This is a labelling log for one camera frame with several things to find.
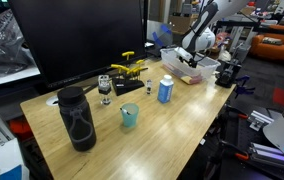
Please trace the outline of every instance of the blue cup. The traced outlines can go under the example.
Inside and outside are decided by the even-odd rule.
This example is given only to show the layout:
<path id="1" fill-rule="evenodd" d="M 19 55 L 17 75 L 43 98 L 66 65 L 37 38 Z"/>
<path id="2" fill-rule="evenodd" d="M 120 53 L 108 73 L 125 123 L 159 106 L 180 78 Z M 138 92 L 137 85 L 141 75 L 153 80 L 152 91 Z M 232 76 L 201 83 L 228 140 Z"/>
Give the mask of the blue cup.
<path id="1" fill-rule="evenodd" d="M 123 125 L 125 127 L 134 127 L 139 114 L 139 106 L 134 103 L 127 103 L 121 107 Z"/>

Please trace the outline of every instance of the computer monitor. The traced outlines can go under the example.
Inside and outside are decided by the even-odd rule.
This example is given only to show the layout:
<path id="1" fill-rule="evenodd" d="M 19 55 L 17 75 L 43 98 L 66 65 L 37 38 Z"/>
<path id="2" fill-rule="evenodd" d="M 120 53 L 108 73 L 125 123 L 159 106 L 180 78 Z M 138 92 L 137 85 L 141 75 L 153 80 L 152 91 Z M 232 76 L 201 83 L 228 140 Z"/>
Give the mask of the computer monitor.
<path id="1" fill-rule="evenodd" d="M 111 64 L 145 58 L 139 0 L 10 0 L 48 87 L 96 75 Z"/>

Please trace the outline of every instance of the clear plastic container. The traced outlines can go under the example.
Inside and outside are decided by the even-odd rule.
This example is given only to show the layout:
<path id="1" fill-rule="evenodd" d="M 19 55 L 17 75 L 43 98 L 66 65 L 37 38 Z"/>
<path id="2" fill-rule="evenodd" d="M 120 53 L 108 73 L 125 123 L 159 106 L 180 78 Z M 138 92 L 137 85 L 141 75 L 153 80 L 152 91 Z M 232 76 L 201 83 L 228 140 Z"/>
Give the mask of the clear plastic container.
<path id="1" fill-rule="evenodd" d="M 221 65 L 218 61 L 205 57 L 198 62 L 196 68 L 192 68 L 185 63 L 181 63 L 173 48 L 161 49 L 161 57 L 163 66 L 187 84 L 197 84 L 210 78 L 216 68 Z M 195 57 L 195 61 L 200 59 L 202 57 Z"/>

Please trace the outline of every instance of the plastic lid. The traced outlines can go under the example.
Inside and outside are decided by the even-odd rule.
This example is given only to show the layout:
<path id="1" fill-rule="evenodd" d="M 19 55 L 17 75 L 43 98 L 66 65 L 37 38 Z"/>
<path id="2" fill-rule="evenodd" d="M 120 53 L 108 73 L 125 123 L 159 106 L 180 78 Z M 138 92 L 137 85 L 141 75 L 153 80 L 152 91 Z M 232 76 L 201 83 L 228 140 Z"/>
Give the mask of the plastic lid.
<path id="1" fill-rule="evenodd" d="M 67 87 L 58 92 L 59 104 L 72 106 L 85 100 L 85 95 L 81 87 Z"/>
<path id="2" fill-rule="evenodd" d="M 170 75 L 164 75 L 164 80 L 165 80 L 166 82 L 171 82 L 171 81 L 172 81 L 172 76 L 170 76 Z"/>

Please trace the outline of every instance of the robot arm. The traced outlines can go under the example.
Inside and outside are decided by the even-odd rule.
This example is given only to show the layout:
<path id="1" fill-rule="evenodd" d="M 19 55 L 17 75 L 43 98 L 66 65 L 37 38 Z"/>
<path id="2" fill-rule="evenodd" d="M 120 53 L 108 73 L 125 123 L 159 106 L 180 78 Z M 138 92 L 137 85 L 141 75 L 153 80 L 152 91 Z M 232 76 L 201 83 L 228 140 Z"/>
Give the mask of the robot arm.
<path id="1" fill-rule="evenodd" d="M 208 26 L 217 20 L 240 11 L 250 0 L 209 0 L 192 28 L 182 40 L 182 47 L 189 52 L 211 48 L 215 35 Z"/>

